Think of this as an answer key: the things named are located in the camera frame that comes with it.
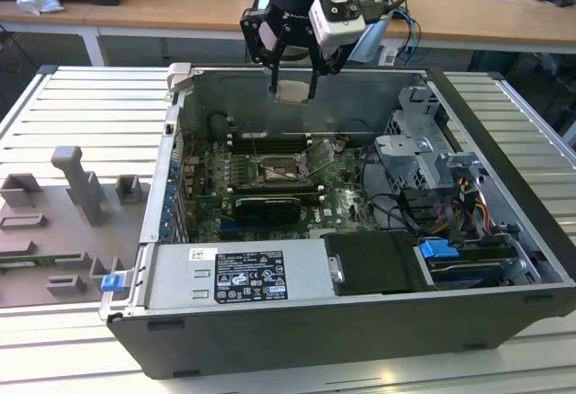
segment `wooden desk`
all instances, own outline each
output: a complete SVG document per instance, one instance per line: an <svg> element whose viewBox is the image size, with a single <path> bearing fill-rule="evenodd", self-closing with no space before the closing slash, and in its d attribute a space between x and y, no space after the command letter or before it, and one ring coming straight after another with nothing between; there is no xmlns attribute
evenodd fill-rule
<svg viewBox="0 0 576 394"><path fill-rule="evenodd" d="M12 31L67 32L83 36L95 65L105 60L100 35L242 39L239 18L252 0L122 0L114 7L66 4L62 13L24 13L0 3L0 22ZM408 0L422 27L423 47L576 52L576 6L536 0ZM392 21L386 41L407 34Z"/></svg>

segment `warning label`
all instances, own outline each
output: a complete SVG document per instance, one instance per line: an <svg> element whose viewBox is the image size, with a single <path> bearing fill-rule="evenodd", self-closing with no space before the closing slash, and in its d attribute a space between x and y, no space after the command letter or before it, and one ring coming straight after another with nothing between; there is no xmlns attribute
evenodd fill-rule
<svg viewBox="0 0 576 394"><path fill-rule="evenodd" d="M282 252L218 253L215 282L219 304L288 300Z"/></svg>

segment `motherboard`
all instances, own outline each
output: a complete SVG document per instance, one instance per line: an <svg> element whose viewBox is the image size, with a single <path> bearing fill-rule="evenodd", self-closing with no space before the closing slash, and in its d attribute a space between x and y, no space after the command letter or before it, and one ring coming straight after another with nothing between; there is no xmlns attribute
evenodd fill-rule
<svg viewBox="0 0 576 394"><path fill-rule="evenodd" d="M196 141L184 158L192 242L377 230L357 183L361 148L334 139Z"/></svg>

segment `blue cable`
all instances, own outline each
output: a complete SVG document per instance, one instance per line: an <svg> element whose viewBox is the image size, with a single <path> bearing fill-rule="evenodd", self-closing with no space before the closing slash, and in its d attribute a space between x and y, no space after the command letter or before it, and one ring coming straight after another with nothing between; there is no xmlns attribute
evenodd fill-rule
<svg viewBox="0 0 576 394"><path fill-rule="evenodd" d="M410 15L399 9L396 9L396 12L398 12L406 20L406 23L410 26L410 29L412 30L412 48L408 58L406 59L406 61L404 61L404 66L407 66L412 57L414 56L414 54L416 53L416 49L418 49L420 39L418 37L416 24L414 23L414 20L410 17Z"/></svg>

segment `blue clip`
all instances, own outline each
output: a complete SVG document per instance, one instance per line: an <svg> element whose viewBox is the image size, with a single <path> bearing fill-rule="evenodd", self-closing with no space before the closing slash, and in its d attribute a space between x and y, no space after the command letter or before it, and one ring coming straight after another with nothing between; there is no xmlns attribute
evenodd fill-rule
<svg viewBox="0 0 576 394"><path fill-rule="evenodd" d="M102 292L123 292L126 274L106 274L102 278L100 291Z"/></svg>
<svg viewBox="0 0 576 394"><path fill-rule="evenodd" d="M460 255L458 250L448 245L447 239L427 239L419 247L425 259L429 257L458 257Z"/></svg>

